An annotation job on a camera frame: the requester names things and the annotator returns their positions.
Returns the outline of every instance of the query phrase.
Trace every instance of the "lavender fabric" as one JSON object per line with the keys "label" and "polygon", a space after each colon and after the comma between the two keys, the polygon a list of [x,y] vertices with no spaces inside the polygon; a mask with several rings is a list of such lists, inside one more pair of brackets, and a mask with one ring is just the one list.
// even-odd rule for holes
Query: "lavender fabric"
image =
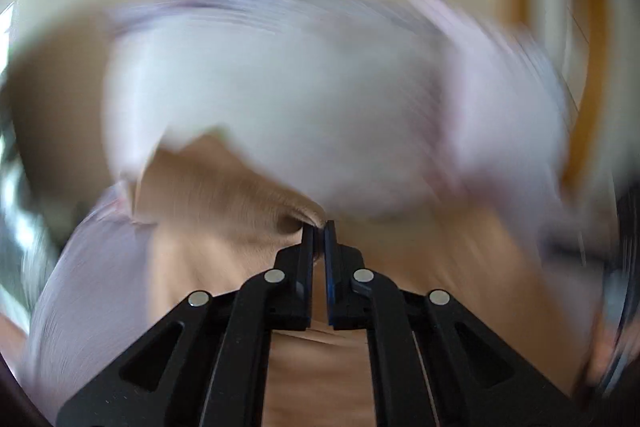
{"label": "lavender fabric", "polygon": [[18,381],[55,425],[62,405],[148,327],[146,244],[152,227],[117,212],[111,187],[78,226],[31,321]]}

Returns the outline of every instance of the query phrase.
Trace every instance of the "window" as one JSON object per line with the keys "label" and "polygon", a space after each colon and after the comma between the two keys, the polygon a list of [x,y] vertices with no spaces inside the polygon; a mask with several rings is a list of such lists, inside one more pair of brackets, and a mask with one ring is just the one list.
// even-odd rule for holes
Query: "window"
{"label": "window", "polygon": [[14,4],[0,13],[0,73],[4,71],[9,59],[9,28],[14,13]]}

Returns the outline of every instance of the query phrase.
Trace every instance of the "pink garment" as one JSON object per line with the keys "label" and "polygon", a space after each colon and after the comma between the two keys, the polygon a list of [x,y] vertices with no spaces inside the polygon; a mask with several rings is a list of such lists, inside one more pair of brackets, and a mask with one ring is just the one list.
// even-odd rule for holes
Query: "pink garment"
{"label": "pink garment", "polygon": [[409,0],[451,43],[445,78],[449,187],[494,207],[524,247],[562,211],[568,145],[561,80],[524,31],[508,34],[442,0]]}
{"label": "pink garment", "polygon": [[76,228],[31,319],[17,380],[53,424],[63,403],[148,327],[146,244],[153,227],[118,209],[111,187]]}
{"label": "pink garment", "polygon": [[133,10],[114,42],[114,178],[137,178],[161,139],[180,150],[215,128],[255,171],[333,214],[433,198],[446,39],[430,20],[375,0],[183,1]]}

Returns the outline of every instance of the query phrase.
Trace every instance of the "silver rivet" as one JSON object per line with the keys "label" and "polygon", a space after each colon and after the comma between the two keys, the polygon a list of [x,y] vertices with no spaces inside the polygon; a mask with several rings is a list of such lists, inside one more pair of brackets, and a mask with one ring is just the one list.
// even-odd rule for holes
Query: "silver rivet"
{"label": "silver rivet", "polygon": [[189,295],[189,304],[194,308],[198,306],[204,306],[207,302],[209,302],[209,295],[207,292],[193,292]]}
{"label": "silver rivet", "polygon": [[264,274],[264,280],[271,283],[280,282],[284,279],[284,272],[282,270],[269,270]]}
{"label": "silver rivet", "polygon": [[434,290],[429,294],[429,300],[437,306],[449,304],[450,298],[449,294],[444,290]]}
{"label": "silver rivet", "polygon": [[373,272],[366,268],[360,268],[353,272],[353,278],[358,282],[371,282],[373,280]]}

